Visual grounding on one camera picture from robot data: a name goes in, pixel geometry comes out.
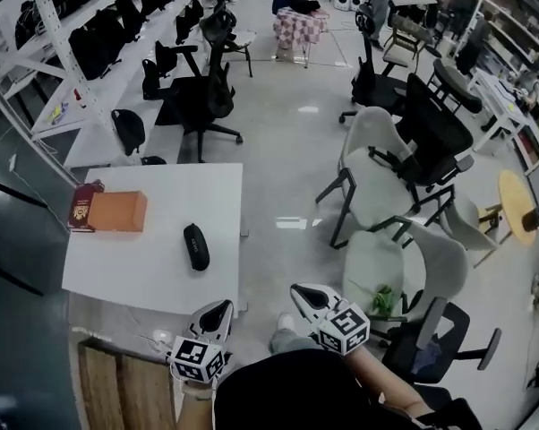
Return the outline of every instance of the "gray floor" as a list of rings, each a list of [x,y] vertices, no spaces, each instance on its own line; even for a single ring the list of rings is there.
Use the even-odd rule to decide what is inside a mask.
[[[38,113],[32,89],[23,94],[31,113]],[[9,172],[15,152],[15,172],[64,219],[71,187],[0,114],[0,183],[37,198]],[[45,294],[36,297],[0,279],[0,412],[10,428],[79,428],[69,372],[68,296],[61,289],[66,244],[66,233],[48,211],[0,192],[0,264]]]
[[[235,60],[229,73],[236,89],[235,109],[220,121],[242,132],[245,143],[236,147],[233,139],[207,134],[204,158],[208,162],[244,164],[243,210],[250,236],[241,246],[240,279],[248,311],[240,314],[231,338],[231,349],[244,364],[269,354],[267,340],[277,315],[284,310],[294,312],[288,295],[292,283],[312,281],[338,288],[343,272],[345,252],[328,247],[341,196],[331,195],[319,208],[313,200],[336,175],[350,124],[339,125],[338,115],[351,108],[350,81],[364,48],[354,14],[334,10],[325,0],[321,4],[330,14],[330,32],[312,48],[308,69],[276,63],[272,58],[276,42],[271,0],[239,0],[232,6],[238,29],[258,33],[251,47],[253,78],[248,76],[242,57],[230,57]],[[388,35],[385,29],[381,41]],[[296,56],[301,61],[301,53]],[[375,51],[373,56],[380,72],[384,66],[381,54]],[[432,60],[427,54],[421,58],[418,73],[424,80],[432,73]],[[392,74],[402,79],[406,75],[407,71],[399,68]],[[472,117],[464,111],[460,116],[479,138],[482,133],[478,125],[487,117]],[[0,123],[0,137],[6,129]],[[69,138],[50,143],[62,149]],[[18,148],[18,172],[64,219],[69,190],[22,147],[13,131],[0,141],[0,181],[30,192],[7,170],[6,161]],[[479,205],[498,202],[496,182],[503,168],[523,175],[515,152],[504,142],[488,144],[474,156],[475,166],[459,176],[456,185]],[[189,136],[184,139],[180,162],[193,160],[195,139]],[[24,259],[17,252],[16,261],[12,257],[11,262],[24,268],[25,278],[48,295],[37,300],[0,281],[0,403],[15,426],[22,427],[25,421],[24,428],[75,428],[66,352],[67,301],[60,290],[66,239],[48,214],[31,215],[26,208],[21,209],[0,196],[0,229],[5,231],[5,239],[30,251]],[[47,233],[43,224],[49,227]],[[354,227],[348,221],[343,236],[348,237]],[[501,234],[507,230],[502,224]],[[472,262],[479,258],[470,254]],[[484,347],[494,328],[503,329],[497,355],[486,371],[477,371],[474,361],[457,362],[442,382],[454,396],[468,399],[487,429],[513,428],[535,397],[526,391],[526,381],[539,361],[539,312],[531,311],[529,295],[535,272],[539,272],[539,243],[525,248],[512,238],[483,265],[471,270],[456,299],[473,321],[464,348]],[[423,263],[412,246],[406,252],[406,274],[409,290],[422,286]],[[141,336],[150,336],[157,328],[177,334],[185,324],[185,318],[175,314],[128,308],[80,295],[70,295],[68,305],[68,324],[96,331],[120,347],[146,355],[154,352]],[[299,331],[307,333],[308,327],[298,322]],[[75,343],[71,346],[76,379]],[[80,399],[76,380],[74,389]]]

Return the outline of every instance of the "orange box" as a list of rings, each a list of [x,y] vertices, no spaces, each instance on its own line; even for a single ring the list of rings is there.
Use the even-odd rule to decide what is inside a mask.
[[[97,231],[142,232],[147,204],[141,191],[95,193],[89,225]]]

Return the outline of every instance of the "white office chair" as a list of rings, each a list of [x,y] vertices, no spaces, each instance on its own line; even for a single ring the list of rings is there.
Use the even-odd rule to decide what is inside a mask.
[[[389,112],[380,107],[359,110],[341,151],[338,177],[315,200],[319,203],[336,188],[342,188],[345,202],[329,243],[332,247],[341,248],[347,244],[347,241],[336,243],[349,212],[360,228],[368,229],[395,215],[405,215],[414,207],[412,194],[391,168],[411,155],[411,150],[399,137]],[[440,190],[415,204],[415,207],[420,208],[448,191],[451,188]]]
[[[382,231],[396,224],[400,229],[394,237]],[[406,307],[406,298],[402,298],[405,267],[398,240],[404,234],[419,246],[426,269],[423,293],[411,308]],[[372,320],[411,322],[424,317],[435,297],[450,300],[456,296],[464,287],[467,274],[468,259],[459,242],[410,219],[393,217],[369,231],[352,235],[343,272],[343,297],[357,303]],[[383,286],[391,288],[395,301],[403,299],[403,311],[399,311],[402,315],[387,317],[373,311],[373,300]]]
[[[479,229],[482,220],[476,205],[462,193],[456,193],[455,199],[439,216],[442,230],[467,250],[494,250],[498,227],[490,227],[485,233]]]

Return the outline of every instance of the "black shirt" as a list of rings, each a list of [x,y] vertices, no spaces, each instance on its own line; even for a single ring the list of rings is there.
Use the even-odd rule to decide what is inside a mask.
[[[446,421],[440,412],[419,420],[430,424],[436,418],[448,425],[466,421],[462,403],[454,400],[451,405]],[[419,428],[369,396],[339,355],[313,349],[276,355],[232,373],[218,387],[214,411],[217,430]],[[480,430],[475,418],[466,422],[462,430]]]

